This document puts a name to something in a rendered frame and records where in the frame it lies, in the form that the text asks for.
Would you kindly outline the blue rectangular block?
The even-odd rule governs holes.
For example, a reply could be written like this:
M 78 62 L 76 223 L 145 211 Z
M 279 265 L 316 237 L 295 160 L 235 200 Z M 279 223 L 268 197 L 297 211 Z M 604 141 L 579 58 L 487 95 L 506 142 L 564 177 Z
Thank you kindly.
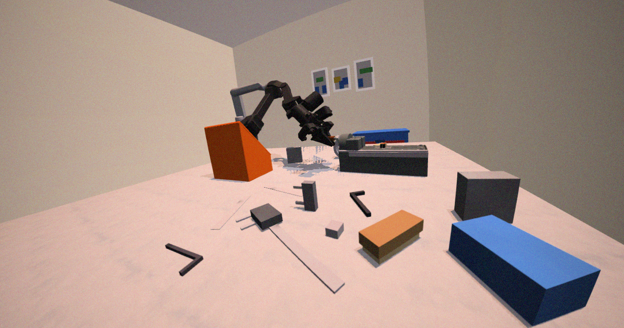
M 585 307 L 601 271 L 494 215 L 452 223 L 448 250 L 531 326 Z

